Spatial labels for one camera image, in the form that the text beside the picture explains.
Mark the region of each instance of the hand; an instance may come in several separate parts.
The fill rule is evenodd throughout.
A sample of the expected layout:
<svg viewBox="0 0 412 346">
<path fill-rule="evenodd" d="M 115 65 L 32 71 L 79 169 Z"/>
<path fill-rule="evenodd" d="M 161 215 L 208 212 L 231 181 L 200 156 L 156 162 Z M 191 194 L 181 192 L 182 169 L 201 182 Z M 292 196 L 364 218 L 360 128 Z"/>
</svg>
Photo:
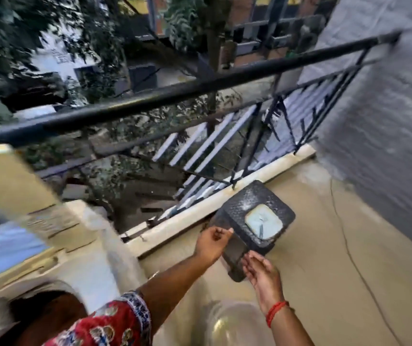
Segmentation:
<svg viewBox="0 0 412 346">
<path fill-rule="evenodd" d="M 222 255 L 232 235 L 233 228 L 223 229 L 216 226 L 206 228 L 196 241 L 194 255 L 200 257 L 208 267 L 211 266 Z"/>
<path fill-rule="evenodd" d="M 260 309 L 267 315 L 274 304 L 284 301 L 280 272 L 269 260 L 255 251 L 246 253 L 241 263 L 243 272 L 256 291 Z"/>
</svg>

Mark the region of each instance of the forearm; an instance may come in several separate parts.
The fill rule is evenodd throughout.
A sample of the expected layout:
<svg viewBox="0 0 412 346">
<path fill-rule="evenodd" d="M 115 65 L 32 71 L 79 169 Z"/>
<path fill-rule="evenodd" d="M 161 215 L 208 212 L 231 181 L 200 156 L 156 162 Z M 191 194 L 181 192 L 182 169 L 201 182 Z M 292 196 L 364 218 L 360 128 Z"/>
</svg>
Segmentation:
<svg viewBox="0 0 412 346">
<path fill-rule="evenodd" d="M 204 260 L 193 255 L 155 275 L 138 289 L 150 311 L 152 335 L 208 267 Z"/>
<path fill-rule="evenodd" d="M 275 314 L 271 331 L 277 346 L 313 346 L 301 321 L 289 307 L 284 307 Z"/>
</svg>

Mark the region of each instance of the beige floor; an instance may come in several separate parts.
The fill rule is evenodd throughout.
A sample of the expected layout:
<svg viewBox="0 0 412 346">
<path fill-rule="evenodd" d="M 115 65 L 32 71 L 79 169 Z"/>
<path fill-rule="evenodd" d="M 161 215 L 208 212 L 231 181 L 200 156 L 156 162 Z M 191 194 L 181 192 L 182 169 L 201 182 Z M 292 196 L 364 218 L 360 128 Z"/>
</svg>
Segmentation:
<svg viewBox="0 0 412 346">
<path fill-rule="evenodd" d="M 354 262 L 401 343 L 412 345 L 412 242 L 348 186 L 331 182 L 316 161 L 267 184 L 297 216 L 267 256 L 281 271 L 286 298 L 316 345 L 399 345 L 347 255 L 331 185 Z M 147 276 L 190 255 L 198 232 L 196 227 L 146 257 Z M 201 307 L 221 299 L 254 301 L 254 293 L 249 282 L 229 279 L 218 262 L 169 317 L 180 345 L 191 344 Z"/>
</svg>

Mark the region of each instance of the red floral garment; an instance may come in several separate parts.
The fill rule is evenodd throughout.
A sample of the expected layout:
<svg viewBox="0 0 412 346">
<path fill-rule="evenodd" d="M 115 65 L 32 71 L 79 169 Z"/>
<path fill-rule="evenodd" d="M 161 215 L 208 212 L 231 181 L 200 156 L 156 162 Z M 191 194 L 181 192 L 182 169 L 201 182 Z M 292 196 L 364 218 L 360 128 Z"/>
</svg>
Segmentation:
<svg viewBox="0 0 412 346">
<path fill-rule="evenodd" d="M 150 312 L 143 298 L 130 291 L 90 316 L 76 321 L 43 346 L 149 346 Z"/>
</svg>

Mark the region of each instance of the red bracelet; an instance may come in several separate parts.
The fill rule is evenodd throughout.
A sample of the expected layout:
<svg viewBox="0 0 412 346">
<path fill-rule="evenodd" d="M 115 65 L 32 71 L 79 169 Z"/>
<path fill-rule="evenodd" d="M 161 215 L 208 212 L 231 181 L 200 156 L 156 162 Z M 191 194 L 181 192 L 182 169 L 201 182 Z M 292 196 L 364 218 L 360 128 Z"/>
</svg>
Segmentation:
<svg viewBox="0 0 412 346">
<path fill-rule="evenodd" d="M 284 306 L 289 306 L 289 302 L 287 301 L 280 301 L 277 302 L 272 306 L 272 308 L 269 309 L 267 316 L 265 317 L 265 320 L 267 320 L 267 325 L 269 328 L 271 328 L 271 322 L 273 318 L 275 317 L 275 314 L 278 313 L 280 309 L 282 309 Z"/>
</svg>

